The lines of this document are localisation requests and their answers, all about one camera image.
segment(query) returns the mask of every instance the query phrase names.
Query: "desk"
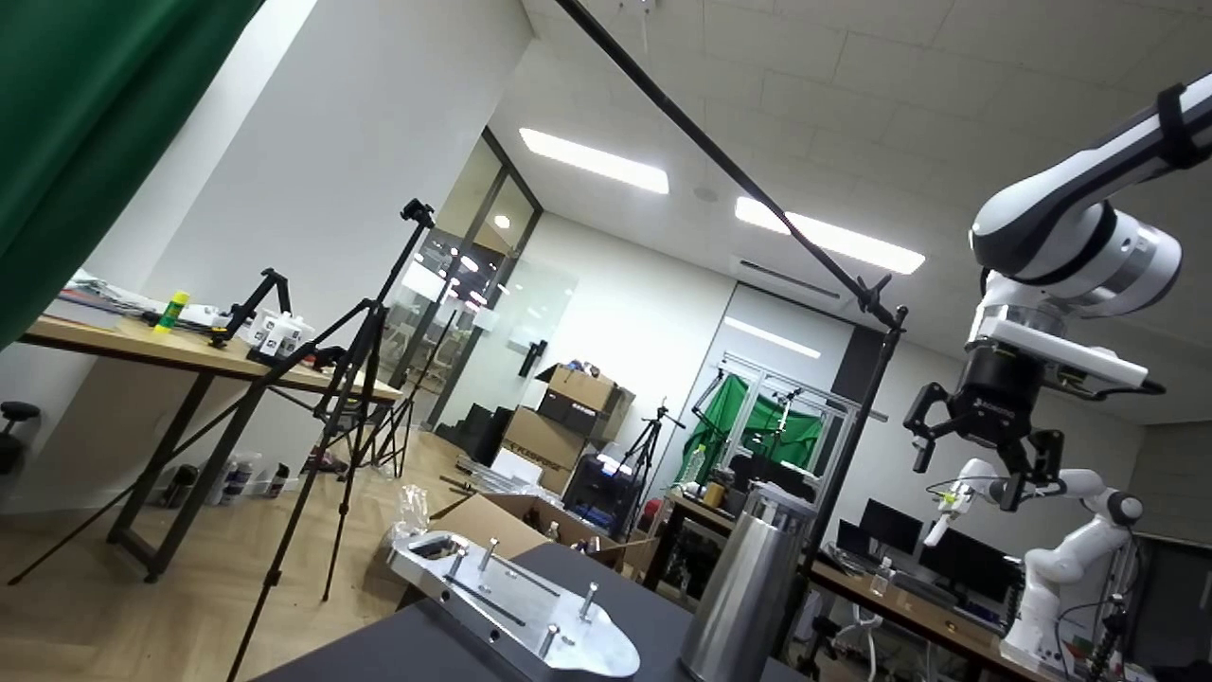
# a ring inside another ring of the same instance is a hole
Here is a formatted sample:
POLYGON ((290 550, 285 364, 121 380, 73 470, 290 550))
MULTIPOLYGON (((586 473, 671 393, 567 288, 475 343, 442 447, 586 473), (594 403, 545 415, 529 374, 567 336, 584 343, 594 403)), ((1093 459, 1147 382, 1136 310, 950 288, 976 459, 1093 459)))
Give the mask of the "desk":
MULTIPOLYGON (((721 536, 732 536, 733 518, 726 518, 722 511, 714 509, 704 509, 695 502, 673 502, 671 504, 671 518, 668 518, 668 531, 651 552, 651 566, 644 574, 644 586, 656 591, 660 576, 668 574, 671 559, 673 559, 673 547, 677 547, 677 536, 685 528, 685 514, 721 531, 721 536)), ((959 618, 953 610, 945 608, 937 608, 920 596, 910 596, 903 586, 885 586, 881 600, 871 596, 871 576, 857 576, 857 574, 836 574, 823 562, 810 566, 810 581, 867 608, 867 610, 880 610, 881 618, 894 618, 903 624, 910 624, 911 634, 929 637, 929 642, 940 642, 969 658, 976 658, 982 668, 993 668, 993 672, 1004 672, 1010 680, 1044 680, 1044 675, 1033 675, 1010 658, 1001 655, 1001 637, 959 618)))
MULTIPOLYGON (((24 335, 24 343, 26 346, 47 346, 47 349, 87 353, 87 356, 119 356, 119 359, 132 359, 132 364, 156 364, 156 369, 175 369, 175 373, 193 373, 196 374, 193 387, 185 391, 169 430, 156 445, 156 456, 146 459, 144 473, 129 488, 129 502, 119 511, 119 524, 110 531, 110 541, 125 547, 146 569, 146 585, 156 585, 165 574, 165 566, 175 562, 175 552, 179 552, 193 514, 202 511, 209 488, 222 476, 230 447, 237 445, 243 430, 251 425, 251 416, 254 416, 254 409, 262 403, 262 393, 269 391, 269 382, 265 382, 269 369, 245 359, 245 346, 237 346, 237 343, 230 343, 228 349, 209 349, 209 336, 202 336, 202 335, 153 335, 144 324, 132 324, 132 319, 115 319, 115 325, 78 325, 78 324, 69 324, 69 319, 43 314, 24 335), (196 407, 206 403, 206 393, 212 391, 217 380, 243 380, 251 387, 212 425, 193 430, 185 437, 196 407), (137 524, 139 509, 146 504, 163 466, 169 459, 179 459, 202 431, 217 430, 222 416, 228 416, 228 430, 222 430, 217 451, 209 456, 209 464, 202 466, 202 476, 193 481, 193 488, 188 488, 180 511, 175 514, 169 531, 163 536, 158 547, 144 541, 132 531, 132 524, 137 524)), ((273 387, 321 393, 329 387, 329 374, 327 373, 290 369, 273 387)), ((400 398, 400 391, 395 391, 385 382, 376 387, 376 403, 396 403, 396 398, 400 398)))
MULTIPOLYGON (((586 562, 564 547, 538 547, 517 559, 517 566, 538 576, 584 591, 597 585, 597 604, 608 610, 620 634, 641 649, 635 682, 685 682, 677 672, 677 653, 690 634, 690 613, 673 604, 620 581, 616 574, 586 562)), ((507 672, 481 642, 471 642, 449 624, 433 600, 360 631, 329 649, 319 649, 273 675, 265 682, 500 682, 517 680, 507 672)), ((760 682, 795 682, 800 675, 778 658, 765 662, 760 682)))

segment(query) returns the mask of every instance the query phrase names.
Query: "wooden floor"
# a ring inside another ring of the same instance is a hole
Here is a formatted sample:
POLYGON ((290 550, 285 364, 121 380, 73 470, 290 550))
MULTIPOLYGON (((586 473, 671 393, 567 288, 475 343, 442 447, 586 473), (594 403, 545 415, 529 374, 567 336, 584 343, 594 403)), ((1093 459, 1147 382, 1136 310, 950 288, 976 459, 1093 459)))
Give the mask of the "wooden floor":
MULTIPOLYGON (((410 447, 405 481, 423 487, 433 509, 459 502, 438 481, 447 459, 433 437, 410 447)), ((395 613, 400 585, 384 569, 384 536, 396 509, 396 487, 396 476, 380 470, 356 476, 333 600, 321 604, 341 487, 319 476, 243 680, 395 613)), ((144 585, 139 566, 125 550, 107 547, 115 518, 103 518, 29 581, 6 586, 6 576, 78 524, 78 514, 0 518, 0 680, 228 680, 290 504, 297 492, 206 509, 158 585, 144 585)), ((144 536, 156 540, 163 528, 165 511, 146 511, 144 536)))

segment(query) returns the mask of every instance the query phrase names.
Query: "ceiling light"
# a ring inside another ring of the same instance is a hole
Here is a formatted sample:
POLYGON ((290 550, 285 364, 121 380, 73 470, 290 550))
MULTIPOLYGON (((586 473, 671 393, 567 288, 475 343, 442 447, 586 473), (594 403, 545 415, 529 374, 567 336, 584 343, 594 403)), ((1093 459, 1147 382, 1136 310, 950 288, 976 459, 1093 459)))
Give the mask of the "ceiling light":
POLYGON ((671 175, 660 170, 660 166, 646 166, 646 163, 635 163, 635 158, 620 158, 620 157, 608 157, 602 147, 586 147, 586 144, 574 144, 574 140, 564 140, 564 138, 548 138, 548 134, 538 134, 538 130, 517 130, 517 134, 521 134, 521 140, 525 140, 525 147, 535 157, 545 157, 545 158, 558 158, 558 163, 567 163, 567 166, 612 177, 612 183, 627 183, 627 187, 641 187, 646 194, 671 194, 671 175))
MULTIPOLYGON (((733 200, 733 221, 789 235, 784 221, 778 221, 765 206, 757 206, 748 197, 733 200)), ((916 255, 916 250, 905 250, 905 247, 894 247, 894 244, 826 225, 826 221, 810 221, 800 211, 789 211, 789 221, 800 226, 800 235, 805 235, 823 250, 834 250, 834 255, 843 255, 843 257, 857 257, 857 260, 903 274, 903 277, 910 277, 924 266, 924 255, 916 255)))
POLYGON ((726 325, 726 329, 738 329, 738 335, 748 335, 748 336, 760 336, 760 343, 770 343, 770 346, 781 346, 781 349, 789 349, 789 353, 810 356, 810 359, 823 356, 817 349, 795 346, 791 336, 770 335, 770 329, 748 325, 748 324, 738 324, 738 319, 722 319, 722 325, 726 325))

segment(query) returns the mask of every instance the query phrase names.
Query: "white robotic arm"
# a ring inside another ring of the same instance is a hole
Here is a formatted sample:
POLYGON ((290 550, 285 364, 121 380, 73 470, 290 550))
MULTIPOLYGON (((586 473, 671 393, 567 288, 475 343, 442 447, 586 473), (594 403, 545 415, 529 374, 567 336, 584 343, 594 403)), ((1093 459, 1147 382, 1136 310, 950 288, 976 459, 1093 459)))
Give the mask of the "white robotic arm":
POLYGON ((983 269, 983 295, 967 343, 967 369, 953 391, 929 382, 905 416, 920 437, 911 470, 929 470, 940 437, 993 447, 1010 492, 1044 487, 1059 470, 1059 431, 1031 425, 1040 387, 1105 398, 1159 393, 1147 369, 1064 336, 1067 314, 1131 314, 1168 295, 1182 247, 1129 211, 1111 194, 1195 166, 1212 157, 1212 76, 1159 96, 1156 113, 1112 140, 1082 147, 1064 163, 1022 177, 976 211, 969 231, 983 269))
MULTIPOLYGON (((969 459, 953 487, 940 497, 940 518, 924 547, 937 547, 950 518, 959 518, 974 497, 1001 502, 1010 487, 983 459, 969 459)), ((1059 470, 1048 487, 1022 488, 1022 502, 1081 502, 1093 518, 1064 536, 1058 550, 1025 552, 1025 585, 1019 596, 1019 613, 1004 637, 1004 655, 1039 668, 1053 643, 1053 624, 1059 618, 1059 591, 1081 585, 1093 562, 1111 559, 1131 540, 1145 514, 1131 492, 1111 488, 1093 470, 1059 470)))

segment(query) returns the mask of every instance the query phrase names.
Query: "ceiling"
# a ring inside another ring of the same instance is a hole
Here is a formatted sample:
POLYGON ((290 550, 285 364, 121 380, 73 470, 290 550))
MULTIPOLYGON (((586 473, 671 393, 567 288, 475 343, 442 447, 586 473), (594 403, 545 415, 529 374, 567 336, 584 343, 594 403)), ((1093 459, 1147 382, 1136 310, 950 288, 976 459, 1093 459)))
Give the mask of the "ceiling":
MULTIPOLYGON (((738 190, 572 28, 521 0, 538 41, 491 134, 538 200, 574 225, 862 319, 836 281, 781 235, 732 221, 738 190), (671 197, 535 158, 517 124, 646 158, 671 197)), ((608 36, 784 209, 929 255, 885 288, 910 343, 962 353, 976 303, 967 250, 1001 187, 1117 134, 1159 89, 1212 74, 1207 0, 586 0, 608 36)), ((1147 364, 1168 398, 1117 398, 1117 416, 1212 421, 1212 170, 1121 194, 1175 231, 1190 266, 1136 319, 1081 325, 1081 343, 1147 364)), ((873 269, 841 260, 862 281, 873 269)))

